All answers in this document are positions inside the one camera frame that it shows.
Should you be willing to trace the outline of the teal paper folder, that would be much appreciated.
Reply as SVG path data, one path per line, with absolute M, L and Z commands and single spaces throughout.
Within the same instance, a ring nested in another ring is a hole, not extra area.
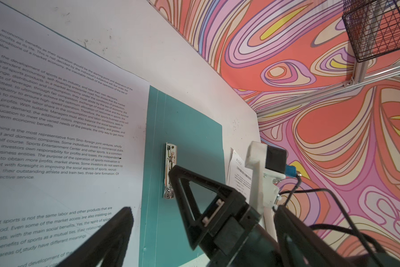
M 165 199 L 165 145 L 177 147 L 177 165 L 224 183 L 222 125 L 175 98 L 149 90 L 141 207 L 139 266 L 204 267 L 201 248 L 192 250 L 177 202 Z

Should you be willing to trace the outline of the printed white paper sheet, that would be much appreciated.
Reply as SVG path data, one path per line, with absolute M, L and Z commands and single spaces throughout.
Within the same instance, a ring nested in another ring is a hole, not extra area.
M 0 2 L 0 267 L 55 267 L 125 206 L 138 265 L 149 89 Z

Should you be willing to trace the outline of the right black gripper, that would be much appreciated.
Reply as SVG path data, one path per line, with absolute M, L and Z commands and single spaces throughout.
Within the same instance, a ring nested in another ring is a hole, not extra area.
M 283 266 L 276 240 L 240 192 L 181 166 L 169 178 L 189 246 L 201 247 L 209 267 Z

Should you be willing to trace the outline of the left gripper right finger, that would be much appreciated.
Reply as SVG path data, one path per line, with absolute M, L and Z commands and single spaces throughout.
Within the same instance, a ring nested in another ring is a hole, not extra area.
M 285 267 L 352 267 L 285 206 L 275 212 L 274 224 Z

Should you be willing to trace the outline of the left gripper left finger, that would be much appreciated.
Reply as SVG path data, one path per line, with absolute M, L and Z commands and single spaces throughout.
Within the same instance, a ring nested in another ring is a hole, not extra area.
M 121 267 L 128 249 L 134 217 L 130 207 L 124 207 L 105 223 L 59 267 Z

